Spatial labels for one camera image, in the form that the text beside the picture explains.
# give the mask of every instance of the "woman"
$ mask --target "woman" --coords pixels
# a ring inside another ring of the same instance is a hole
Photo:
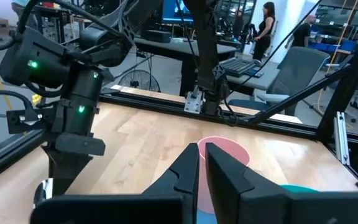
[[[270,46],[270,35],[275,22],[275,9],[273,2],[264,4],[264,20],[259,24],[258,36],[255,37],[255,49],[253,59],[262,61],[265,51]]]
[[[291,47],[307,47],[309,45],[311,26],[313,25],[315,17],[314,15],[308,15],[306,21],[296,28],[285,45],[286,49],[289,48],[290,45]]]

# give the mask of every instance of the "person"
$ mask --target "person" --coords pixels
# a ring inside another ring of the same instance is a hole
[[[273,2],[266,2],[263,8],[264,20],[259,24],[259,32],[255,37],[255,49],[254,56],[255,60],[262,61],[265,51],[270,46],[271,34],[273,25],[275,22],[275,6]]]
[[[234,19],[233,34],[234,38],[239,38],[244,27],[244,20],[242,18],[242,11],[236,12],[236,18]]]
[[[311,25],[313,25],[314,19],[315,16],[309,15],[305,22],[296,28],[293,35],[291,35],[287,44],[285,45],[286,49],[289,48],[291,43],[291,47],[307,47],[309,45]]]

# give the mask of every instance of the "ceiling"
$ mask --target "ceiling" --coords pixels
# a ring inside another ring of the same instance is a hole
[[[321,2],[321,4],[324,4],[324,5],[327,5],[327,6],[339,6],[339,7],[341,7],[343,5],[344,1],[345,0],[323,0]],[[356,2],[356,0],[347,0],[345,6],[353,7],[355,2]]]

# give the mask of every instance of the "fan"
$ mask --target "fan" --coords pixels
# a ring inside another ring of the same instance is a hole
[[[160,85],[154,76],[145,70],[131,70],[127,72],[118,85],[131,88],[138,88],[141,90],[161,92]]]

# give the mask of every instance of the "teal object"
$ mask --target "teal object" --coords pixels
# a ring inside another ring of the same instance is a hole
[[[318,190],[310,189],[308,187],[302,187],[299,185],[281,185],[285,190],[288,190],[293,193],[312,193],[312,192],[318,192]]]

